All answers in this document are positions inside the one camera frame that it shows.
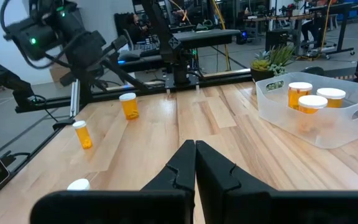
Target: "wall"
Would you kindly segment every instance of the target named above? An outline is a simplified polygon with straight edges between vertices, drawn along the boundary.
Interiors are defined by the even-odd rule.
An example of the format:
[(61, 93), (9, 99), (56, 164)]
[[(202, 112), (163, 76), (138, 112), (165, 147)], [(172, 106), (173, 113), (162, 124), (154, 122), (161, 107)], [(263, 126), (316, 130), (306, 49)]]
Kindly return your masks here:
[(90, 0), (76, 0), (80, 8), (85, 29), (98, 30), (107, 43), (111, 43), (117, 36), (114, 14), (134, 12), (131, 0), (98, 0), (95, 4)]
[[(27, 12), (24, 7), (24, 1), (11, 0), (5, 12), (6, 24), (17, 22), (25, 17), (27, 17)], [(28, 66), (16, 45), (13, 42), (7, 42), (3, 38), (3, 33), (0, 25), (0, 64), (33, 85), (52, 82), (49, 69), (36, 70)], [(37, 65), (45, 63), (47, 63), (46, 60), (36, 62)]]

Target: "wooden table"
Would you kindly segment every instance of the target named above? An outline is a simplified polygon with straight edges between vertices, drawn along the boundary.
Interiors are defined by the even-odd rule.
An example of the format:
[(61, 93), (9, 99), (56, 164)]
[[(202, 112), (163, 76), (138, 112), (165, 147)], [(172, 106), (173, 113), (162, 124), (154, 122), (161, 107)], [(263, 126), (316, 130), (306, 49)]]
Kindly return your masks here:
[[(118, 101), (86, 106), (92, 149), (64, 128), (0, 191), (0, 223), (28, 223), (33, 204), (76, 179), (95, 190), (139, 190), (186, 139), (206, 141), (282, 190), (358, 189), (358, 140), (319, 149), (258, 116), (255, 85), (240, 83), (139, 97), (140, 118), (126, 121)], [(204, 223), (196, 193), (195, 223)]]
[(298, 19), (312, 19), (314, 18), (314, 14), (305, 14), (305, 15), (299, 15), (299, 16), (266, 16), (266, 17), (260, 17), (256, 19), (244, 19), (246, 22), (256, 22), (256, 21), (284, 21), (284, 20), (298, 20)]

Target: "succulent plant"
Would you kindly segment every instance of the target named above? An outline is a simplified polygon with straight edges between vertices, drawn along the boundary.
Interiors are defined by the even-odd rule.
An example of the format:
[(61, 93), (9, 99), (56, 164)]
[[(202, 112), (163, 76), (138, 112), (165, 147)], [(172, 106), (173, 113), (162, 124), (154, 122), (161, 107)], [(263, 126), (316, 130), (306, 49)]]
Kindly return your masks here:
[(271, 64), (268, 69), (268, 71), (273, 71), (274, 76), (284, 75), (286, 74), (285, 67), (282, 66), (282, 64), (276, 65)]
[(251, 67), (254, 70), (258, 71), (267, 71), (269, 69), (270, 62), (269, 60), (253, 60), (251, 63)]
[(270, 91), (270, 90), (275, 90), (277, 88), (281, 88), (284, 86), (284, 82), (283, 81), (279, 81), (279, 82), (275, 82), (275, 83), (272, 83), (272, 84), (269, 84), (266, 86), (266, 89), (267, 91)]
[(257, 60), (268, 60), (269, 59), (269, 52), (259, 52), (259, 54), (255, 54), (255, 58)]
[(270, 57), (269, 60), (272, 64), (280, 65), (280, 66), (287, 66), (290, 63), (287, 63), (292, 58), (292, 53), (294, 51), (294, 47), (288, 46), (279, 46), (278, 48), (270, 49)]

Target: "prescription bottle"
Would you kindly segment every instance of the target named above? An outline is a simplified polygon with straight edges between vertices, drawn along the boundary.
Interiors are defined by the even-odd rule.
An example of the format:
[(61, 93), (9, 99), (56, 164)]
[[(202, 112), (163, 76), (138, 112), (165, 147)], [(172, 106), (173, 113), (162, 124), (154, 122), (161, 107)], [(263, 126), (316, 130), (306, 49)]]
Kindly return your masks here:
[(337, 88), (320, 88), (317, 90), (317, 95), (327, 98), (327, 107), (340, 108), (346, 92)]
[(288, 86), (288, 106), (298, 110), (299, 97), (311, 94), (312, 84), (307, 82), (293, 82)]
[(124, 110), (124, 114), (127, 120), (132, 120), (139, 117), (135, 93), (123, 94), (119, 97), (119, 101), (122, 104), (122, 109)]
[(77, 121), (73, 124), (73, 128), (75, 128), (75, 132), (77, 133), (78, 139), (81, 142), (83, 149), (89, 149), (92, 147), (91, 136), (86, 128), (85, 121)]
[(307, 114), (313, 114), (327, 104), (328, 100), (322, 96), (308, 95), (299, 98), (299, 110)]

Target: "white pot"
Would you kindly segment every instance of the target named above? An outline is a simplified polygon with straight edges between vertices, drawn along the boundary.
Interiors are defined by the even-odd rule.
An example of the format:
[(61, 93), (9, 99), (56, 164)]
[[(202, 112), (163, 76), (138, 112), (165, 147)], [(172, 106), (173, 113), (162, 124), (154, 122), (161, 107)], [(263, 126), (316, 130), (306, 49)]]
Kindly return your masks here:
[(299, 12), (300, 12), (299, 9), (292, 10), (292, 16), (299, 16)]

